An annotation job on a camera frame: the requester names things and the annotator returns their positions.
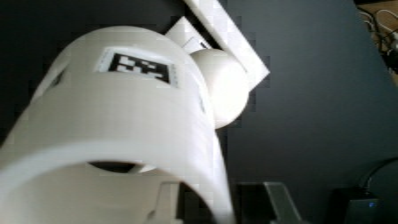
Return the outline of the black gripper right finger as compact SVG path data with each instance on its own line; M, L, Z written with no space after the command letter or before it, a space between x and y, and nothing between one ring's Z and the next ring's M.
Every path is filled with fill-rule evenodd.
M287 185L281 182L237 186L239 224L306 224Z

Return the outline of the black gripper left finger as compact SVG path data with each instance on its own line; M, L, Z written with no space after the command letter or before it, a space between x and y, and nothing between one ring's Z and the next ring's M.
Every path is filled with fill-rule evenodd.
M155 209L148 214L144 224L184 224L178 218L180 183L160 184Z

